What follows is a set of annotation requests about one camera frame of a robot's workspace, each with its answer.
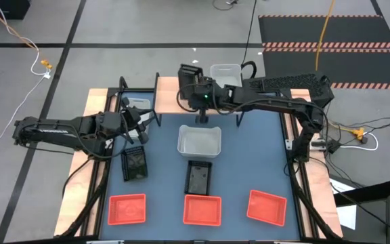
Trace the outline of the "wooden shelf with black legs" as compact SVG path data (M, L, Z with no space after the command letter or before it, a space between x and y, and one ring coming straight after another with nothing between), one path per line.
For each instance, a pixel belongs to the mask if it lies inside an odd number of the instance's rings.
M154 98L154 110L157 114L186 114L197 115L198 111L192 112L189 100L181 100L179 95L179 81L177 77L161 77L157 74L155 85L156 96ZM230 108L219 110L208 109L207 116L220 115L230 112Z

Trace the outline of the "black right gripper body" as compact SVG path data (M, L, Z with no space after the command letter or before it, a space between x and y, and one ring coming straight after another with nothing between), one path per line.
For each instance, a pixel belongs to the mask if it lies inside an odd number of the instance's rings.
M191 84L190 110L196 112L199 110L222 109L224 108L222 95L223 90L218 86L216 80L203 77L200 82Z

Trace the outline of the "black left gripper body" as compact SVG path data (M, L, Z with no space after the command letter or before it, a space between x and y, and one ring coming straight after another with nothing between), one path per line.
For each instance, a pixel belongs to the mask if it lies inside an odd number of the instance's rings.
M105 131L108 134L107 138L111 138L111 136L124 136L132 144L133 140L129 132L133 129L136 130L137 124L140 121L140 115L136 107L129 106L128 97L122 98L120 105L121 109L118 112L105 113ZM141 144L145 144L148 141L147 133L138 133L138 140Z

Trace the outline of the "red plastic mesh basket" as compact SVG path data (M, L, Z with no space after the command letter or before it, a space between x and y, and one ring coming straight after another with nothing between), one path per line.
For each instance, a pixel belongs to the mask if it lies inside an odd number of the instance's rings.
M114 195L109 198L108 224L141 224L146 221L146 195Z
M186 195L183 223L199 226L221 226L221 197Z
M251 190L246 216L248 218L283 227L286 219L287 199L259 190Z

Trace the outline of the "white plastic basket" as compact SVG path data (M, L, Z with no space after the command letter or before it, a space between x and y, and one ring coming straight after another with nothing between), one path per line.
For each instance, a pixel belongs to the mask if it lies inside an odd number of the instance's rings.
M242 86L241 66L238 64L214 64L210 68L211 77L224 88L225 85Z
M182 125L177 150L184 157L215 158L221 152L221 129Z
M129 106L130 107L134 106L140 109L149 109L151 108L151 103L148 99L129 98ZM131 136L132 140L138 140L138 133L135 129L131 130L129 132L129 135Z

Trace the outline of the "blue table mat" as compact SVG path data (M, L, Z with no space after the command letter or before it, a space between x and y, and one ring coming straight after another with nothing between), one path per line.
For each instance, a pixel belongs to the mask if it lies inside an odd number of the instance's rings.
M195 126L191 114L164 115L151 123L145 144L147 178L125 182L121 159L111 162L107 194L146 195L146 221L111 226L104 222L102 240L297 240L299 225L286 163L282 124L277 113L253 110L242 123L233 116L212 115L208 127L221 130L221 151L212 159L209 192L221 197L221 225L183 223L184 188L188 158L177 149L179 128ZM287 200L284 226L248 218L249 194L260 190Z

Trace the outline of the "black power adapter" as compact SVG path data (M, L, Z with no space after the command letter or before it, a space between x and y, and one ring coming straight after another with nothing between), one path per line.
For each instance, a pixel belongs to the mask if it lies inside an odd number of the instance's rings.
M327 151L328 153L334 153L341 147L341 143L336 140L325 141L324 139L317 139L311 141L310 149L318 151Z

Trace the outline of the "black floor box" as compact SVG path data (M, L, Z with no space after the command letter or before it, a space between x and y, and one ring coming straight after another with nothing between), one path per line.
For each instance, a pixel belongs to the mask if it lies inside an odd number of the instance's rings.
M23 20L30 0L0 0L0 17L4 14L6 20Z

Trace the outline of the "black hazard-striped floor mat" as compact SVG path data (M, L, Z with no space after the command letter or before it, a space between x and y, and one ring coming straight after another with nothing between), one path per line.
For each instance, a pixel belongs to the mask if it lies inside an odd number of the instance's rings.
M324 73L335 89L390 89L390 30L379 15L261 15L267 75Z

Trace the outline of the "white paper sheet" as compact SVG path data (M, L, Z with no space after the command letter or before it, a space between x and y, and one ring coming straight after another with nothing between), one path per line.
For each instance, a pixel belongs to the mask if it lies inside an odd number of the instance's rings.
M354 190L354 187L348 186L333 179L330 179L330 183L334 194ZM349 205L344 207L337 207L337 212L341 226L355 230L357 206Z

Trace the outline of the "black plastic mesh basket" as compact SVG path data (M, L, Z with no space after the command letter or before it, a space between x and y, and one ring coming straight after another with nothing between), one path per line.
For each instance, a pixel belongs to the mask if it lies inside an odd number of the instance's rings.
M125 149L121 155L123 180L125 182L148 177L148 167L143 146Z
M203 69L197 66L181 64L178 70L179 88L183 90L192 89L204 76Z
M212 165L207 161L188 161L185 194L209 195Z

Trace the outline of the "yellow power plug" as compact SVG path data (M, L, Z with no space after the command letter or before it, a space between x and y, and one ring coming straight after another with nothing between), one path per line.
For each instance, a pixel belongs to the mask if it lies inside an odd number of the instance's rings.
M357 140L362 141L364 139L365 129L363 127L358 129L351 129L349 132L353 134Z

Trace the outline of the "black desk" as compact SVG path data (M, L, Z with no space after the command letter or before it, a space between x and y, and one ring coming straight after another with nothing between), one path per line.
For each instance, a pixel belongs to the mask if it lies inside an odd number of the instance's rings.
M364 203L387 199L388 197L390 197L390 181L335 193L334 201L337 207L340 207L352 204L351 200L358 203Z

